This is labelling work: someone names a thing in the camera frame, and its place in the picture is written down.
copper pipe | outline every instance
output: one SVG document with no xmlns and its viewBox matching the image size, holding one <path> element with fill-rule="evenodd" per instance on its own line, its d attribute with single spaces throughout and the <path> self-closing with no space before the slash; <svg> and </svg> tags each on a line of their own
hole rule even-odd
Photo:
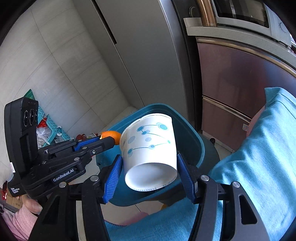
<svg viewBox="0 0 296 241">
<path fill-rule="evenodd" d="M 199 6 L 202 25 L 207 27 L 217 27 L 216 16 L 211 4 L 211 0 L 195 0 Z"/>
</svg>

microwave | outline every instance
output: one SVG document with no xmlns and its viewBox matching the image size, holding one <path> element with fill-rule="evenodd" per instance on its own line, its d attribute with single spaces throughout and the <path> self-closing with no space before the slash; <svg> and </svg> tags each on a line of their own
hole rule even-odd
<svg viewBox="0 0 296 241">
<path fill-rule="evenodd" d="M 291 47 L 291 35 L 279 17 L 260 0 L 211 0 L 217 24 L 249 29 Z"/>
</svg>

light blue cloth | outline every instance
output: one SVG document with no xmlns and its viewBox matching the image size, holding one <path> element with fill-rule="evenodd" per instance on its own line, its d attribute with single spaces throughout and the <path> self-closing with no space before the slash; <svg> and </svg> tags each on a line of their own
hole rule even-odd
<svg viewBox="0 0 296 241">
<path fill-rule="evenodd" d="M 266 108 L 241 148 L 209 175 L 217 182 L 239 181 L 253 201 L 271 241 L 278 241 L 296 215 L 296 99 L 281 88 L 266 88 Z M 106 223 L 111 240 L 187 241 L 197 205 L 185 198 L 126 226 Z M 214 241 L 220 238 L 218 205 Z"/>
</svg>

camera lens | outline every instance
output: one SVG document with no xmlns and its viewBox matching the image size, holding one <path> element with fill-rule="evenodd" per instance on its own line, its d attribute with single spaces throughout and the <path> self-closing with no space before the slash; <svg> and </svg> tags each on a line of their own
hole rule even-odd
<svg viewBox="0 0 296 241">
<path fill-rule="evenodd" d="M 38 110 L 35 111 L 35 120 L 38 122 Z"/>
<path fill-rule="evenodd" d="M 24 113 L 24 125 L 27 126 L 29 123 L 29 114 L 28 111 L 26 110 Z"/>
<path fill-rule="evenodd" d="M 35 120 L 35 112 L 33 109 L 31 109 L 30 111 L 30 124 L 31 126 L 34 124 L 34 120 Z"/>
</svg>

sticker label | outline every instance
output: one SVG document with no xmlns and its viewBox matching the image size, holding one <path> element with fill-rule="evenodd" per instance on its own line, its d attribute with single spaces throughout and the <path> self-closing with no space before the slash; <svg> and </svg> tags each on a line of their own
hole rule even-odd
<svg viewBox="0 0 296 241">
<path fill-rule="evenodd" d="M 10 162 L 10 167 L 11 167 L 12 172 L 15 173 L 15 167 L 13 166 L 12 162 Z"/>
<path fill-rule="evenodd" d="M 248 126 L 248 125 L 246 125 L 246 124 L 243 124 L 243 125 L 242 125 L 242 129 L 243 129 L 244 131 L 248 131 L 248 129 L 249 129 L 249 126 Z"/>
<path fill-rule="evenodd" d="M 18 191 L 20 190 L 19 188 L 10 188 L 10 189 L 13 193 L 18 193 Z"/>
<path fill-rule="evenodd" d="M 53 182 L 57 182 L 57 181 L 60 181 L 62 179 L 66 179 L 67 177 L 72 176 L 73 174 L 75 174 L 74 167 L 67 170 L 67 171 L 65 171 L 64 173 L 60 174 L 59 176 L 55 177 L 53 179 Z"/>
</svg>

